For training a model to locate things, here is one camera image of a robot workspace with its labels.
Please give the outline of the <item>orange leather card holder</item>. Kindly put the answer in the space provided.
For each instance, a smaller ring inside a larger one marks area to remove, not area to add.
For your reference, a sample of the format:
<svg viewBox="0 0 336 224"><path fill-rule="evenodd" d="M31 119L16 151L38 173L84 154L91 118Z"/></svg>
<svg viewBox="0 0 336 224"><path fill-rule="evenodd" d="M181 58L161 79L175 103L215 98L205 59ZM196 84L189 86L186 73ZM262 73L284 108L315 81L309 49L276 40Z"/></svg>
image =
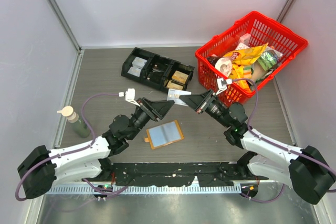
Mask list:
<svg viewBox="0 0 336 224"><path fill-rule="evenodd" d="M183 139L184 135L177 120L147 129L144 137L144 141L149 143L153 150Z"/></svg>

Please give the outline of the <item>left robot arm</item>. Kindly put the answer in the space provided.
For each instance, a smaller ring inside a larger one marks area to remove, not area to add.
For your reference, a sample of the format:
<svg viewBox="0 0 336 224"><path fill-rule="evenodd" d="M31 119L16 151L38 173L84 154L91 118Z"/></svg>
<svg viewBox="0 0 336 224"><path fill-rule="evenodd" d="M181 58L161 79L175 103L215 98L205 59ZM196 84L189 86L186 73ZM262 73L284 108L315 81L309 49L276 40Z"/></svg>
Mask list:
<svg viewBox="0 0 336 224"><path fill-rule="evenodd" d="M92 140L66 148L48 150L45 145L34 148L17 171L20 182L15 191L18 201L37 198L57 184L78 179L108 180L112 175L108 158L129 147L149 121L163 119L174 101L150 101L138 98L130 117L117 115L109 129Z"/></svg>

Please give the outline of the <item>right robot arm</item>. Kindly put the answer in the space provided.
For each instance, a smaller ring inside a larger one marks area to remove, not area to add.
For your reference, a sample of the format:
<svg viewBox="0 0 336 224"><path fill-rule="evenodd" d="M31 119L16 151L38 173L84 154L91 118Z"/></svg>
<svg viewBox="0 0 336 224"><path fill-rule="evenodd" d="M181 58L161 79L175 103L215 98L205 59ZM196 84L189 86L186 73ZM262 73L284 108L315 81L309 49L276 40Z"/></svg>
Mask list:
<svg viewBox="0 0 336 224"><path fill-rule="evenodd" d="M284 144L253 129L244 106L225 106L213 90L181 95L180 99L196 113L207 113L226 127L227 141L247 151L237 166L242 179L267 177L292 188L304 201L316 205L335 184L335 171L312 146L300 148Z"/></svg>

